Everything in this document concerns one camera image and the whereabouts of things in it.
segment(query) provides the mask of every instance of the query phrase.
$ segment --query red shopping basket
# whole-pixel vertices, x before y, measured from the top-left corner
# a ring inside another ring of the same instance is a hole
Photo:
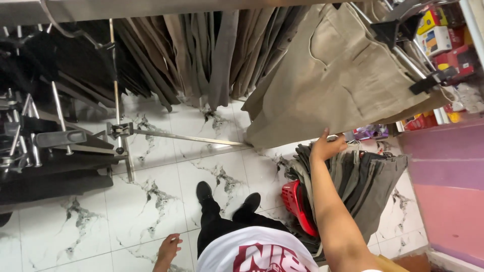
[[[284,201],[286,209],[298,218],[299,224],[301,224],[303,230],[307,234],[317,237],[318,232],[308,222],[303,209],[299,205],[298,197],[301,196],[298,196],[297,188],[300,183],[301,182],[299,180],[296,180],[286,183],[284,186],[282,186],[282,200]]]

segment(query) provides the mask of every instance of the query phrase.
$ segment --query beige pants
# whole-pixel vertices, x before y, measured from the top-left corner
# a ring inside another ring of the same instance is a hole
[[[349,131],[429,98],[414,95],[406,69],[376,42],[353,8],[313,5],[279,67],[243,110],[254,119],[247,140],[258,148]]]

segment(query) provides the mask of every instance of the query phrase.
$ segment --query black sneaker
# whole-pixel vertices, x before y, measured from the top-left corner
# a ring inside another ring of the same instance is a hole
[[[212,197],[212,189],[210,185],[205,181],[200,181],[197,184],[197,198],[198,202],[201,204],[202,201]]]
[[[247,209],[250,212],[256,212],[260,205],[260,194],[252,193],[243,202],[242,206],[238,209]]]

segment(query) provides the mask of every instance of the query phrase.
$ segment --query black pants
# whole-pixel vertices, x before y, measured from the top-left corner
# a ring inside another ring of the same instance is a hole
[[[230,232],[252,226],[270,227],[289,232],[287,227],[280,221],[267,218],[263,215],[254,213],[248,208],[238,210],[232,221],[220,217],[220,206],[213,199],[209,198],[202,202],[202,229],[198,235],[197,258],[202,251],[215,239]]]

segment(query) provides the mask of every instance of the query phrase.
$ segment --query pink wall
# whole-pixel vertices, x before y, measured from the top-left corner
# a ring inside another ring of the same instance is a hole
[[[484,268],[484,120],[403,133],[432,248]]]

